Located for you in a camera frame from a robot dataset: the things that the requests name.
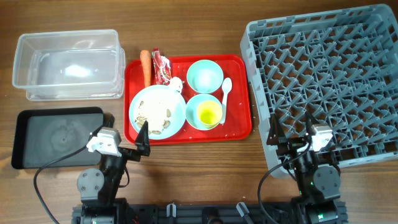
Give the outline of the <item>light blue plate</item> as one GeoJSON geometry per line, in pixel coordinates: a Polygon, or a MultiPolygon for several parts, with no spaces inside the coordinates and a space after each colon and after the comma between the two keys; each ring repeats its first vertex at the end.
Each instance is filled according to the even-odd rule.
{"type": "Polygon", "coordinates": [[[149,138],[163,140],[176,135],[186,120],[187,104],[183,96],[165,85],[152,85],[132,99],[128,118],[138,133],[148,124],[149,138]]]}

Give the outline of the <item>light blue bowl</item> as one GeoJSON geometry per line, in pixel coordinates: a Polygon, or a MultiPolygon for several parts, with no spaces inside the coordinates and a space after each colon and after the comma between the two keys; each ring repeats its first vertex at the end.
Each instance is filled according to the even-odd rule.
{"type": "Polygon", "coordinates": [[[187,110],[186,110],[187,121],[188,121],[190,126],[192,126],[193,128],[195,128],[197,130],[200,130],[200,131],[207,131],[207,130],[213,129],[213,128],[204,127],[200,123],[200,121],[199,121],[199,119],[197,117],[197,107],[198,107],[198,105],[201,102],[206,101],[206,100],[214,100],[214,101],[218,101],[220,103],[220,101],[215,96],[210,95],[210,94],[198,94],[198,95],[195,95],[191,99],[189,99],[189,101],[187,103],[187,110]]]}

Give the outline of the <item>mint green bowl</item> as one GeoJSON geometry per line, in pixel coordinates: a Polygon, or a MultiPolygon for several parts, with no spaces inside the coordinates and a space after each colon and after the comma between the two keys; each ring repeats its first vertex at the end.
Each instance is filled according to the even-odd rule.
{"type": "Polygon", "coordinates": [[[187,71],[187,83],[197,93],[215,92],[224,80],[222,68],[212,60],[194,62],[187,71]]]}

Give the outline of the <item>white plastic spoon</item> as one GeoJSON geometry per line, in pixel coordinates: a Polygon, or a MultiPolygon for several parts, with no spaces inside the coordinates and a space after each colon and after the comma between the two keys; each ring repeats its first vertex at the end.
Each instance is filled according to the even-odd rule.
{"type": "Polygon", "coordinates": [[[230,91],[232,90],[232,80],[230,78],[225,78],[221,89],[223,91],[223,99],[222,99],[222,117],[220,120],[220,124],[224,124],[225,120],[226,120],[226,107],[227,107],[227,102],[228,102],[228,94],[230,93],[230,91]]]}

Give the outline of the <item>yellow cup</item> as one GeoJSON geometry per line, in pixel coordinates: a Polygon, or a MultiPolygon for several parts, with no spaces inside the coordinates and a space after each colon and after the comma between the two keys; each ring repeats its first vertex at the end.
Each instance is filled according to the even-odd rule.
{"type": "Polygon", "coordinates": [[[200,123],[206,128],[214,128],[222,118],[222,106],[218,101],[206,100],[197,107],[197,117],[200,123]]]}

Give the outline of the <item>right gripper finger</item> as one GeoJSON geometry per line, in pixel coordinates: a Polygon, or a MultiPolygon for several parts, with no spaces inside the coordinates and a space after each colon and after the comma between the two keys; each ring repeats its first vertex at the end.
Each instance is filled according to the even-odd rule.
{"type": "Polygon", "coordinates": [[[318,120],[308,111],[305,112],[305,129],[308,135],[315,135],[315,131],[313,130],[312,126],[317,124],[318,120]]]}
{"type": "Polygon", "coordinates": [[[270,117],[270,130],[267,138],[267,145],[278,146],[286,143],[286,136],[284,130],[279,123],[279,117],[276,114],[272,114],[270,117]]]}

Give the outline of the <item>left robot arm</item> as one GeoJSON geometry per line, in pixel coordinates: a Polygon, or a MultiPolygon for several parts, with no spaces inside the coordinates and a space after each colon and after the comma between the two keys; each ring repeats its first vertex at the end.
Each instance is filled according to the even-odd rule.
{"type": "Polygon", "coordinates": [[[89,152],[101,154],[98,168],[84,170],[78,177],[77,188],[81,195],[81,207],[74,207],[72,223],[139,223],[139,217],[127,203],[117,198],[121,179],[127,174],[127,161],[139,162],[150,155],[149,127],[144,121],[134,144],[136,149],[120,146],[121,136],[117,129],[101,125],[90,134],[86,145],[89,152]]]}

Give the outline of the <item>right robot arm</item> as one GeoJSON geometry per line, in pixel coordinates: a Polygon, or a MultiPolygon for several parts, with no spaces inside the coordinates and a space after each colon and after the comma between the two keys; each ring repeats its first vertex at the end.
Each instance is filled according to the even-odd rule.
{"type": "Polygon", "coordinates": [[[271,223],[277,223],[261,200],[261,187],[265,179],[281,167],[292,168],[300,195],[289,203],[292,223],[347,223],[345,203],[340,201],[341,171],[334,162],[321,166],[317,153],[326,148],[333,137],[329,125],[320,123],[305,113],[305,135],[288,138],[276,114],[270,118],[268,146],[277,146],[277,152],[288,155],[289,160],[269,169],[257,188],[261,211],[271,223]]]}

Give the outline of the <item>white tissue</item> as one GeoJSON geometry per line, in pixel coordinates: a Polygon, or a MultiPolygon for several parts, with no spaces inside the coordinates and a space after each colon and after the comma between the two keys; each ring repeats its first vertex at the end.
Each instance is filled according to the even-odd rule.
{"type": "Polygon", "coordinates": [[[179,77],[172,77],[169,81],[169,88],[181,93],[183,90],[183,81],[179,77]]]}

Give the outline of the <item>red snack wrapper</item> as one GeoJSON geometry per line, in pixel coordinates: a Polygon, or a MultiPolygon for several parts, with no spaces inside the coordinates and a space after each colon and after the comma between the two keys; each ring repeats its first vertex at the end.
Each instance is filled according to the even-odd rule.
{"type": "Polygon", "coordinates": [[[172,79],[169,59],[162,56],[158,48],[154,48],[152,51],[152,61],[154,64],[156,84],[168,85],[172,79]]]}

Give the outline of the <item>orange carrot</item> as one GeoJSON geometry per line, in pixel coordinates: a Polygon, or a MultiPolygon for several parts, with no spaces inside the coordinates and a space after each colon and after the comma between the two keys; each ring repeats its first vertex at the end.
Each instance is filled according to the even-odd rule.
{"type": "Polygon", "coordinates": [[[142,50],[140,53],[140,61],[144,76],[144,86],[148,87],[151,84],[152,76],[152,55],[148,50],[142,50]]]}

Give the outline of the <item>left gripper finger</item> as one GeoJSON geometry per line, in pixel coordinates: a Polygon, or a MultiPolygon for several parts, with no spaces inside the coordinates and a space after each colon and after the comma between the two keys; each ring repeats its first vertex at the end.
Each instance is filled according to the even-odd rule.
{"type": "Polygon", "coordinates": [[[149,123],[147,121],[142,125],[137,138],[134,142],[140,155],[149,157],[150,142],[149,142],[149,123]]]}
{"type": "Polygon", "coordinates": [[[114,116],[111,113],[103,114],[103,124],[101,127],[113,128],[114,126],[114,116]]]}

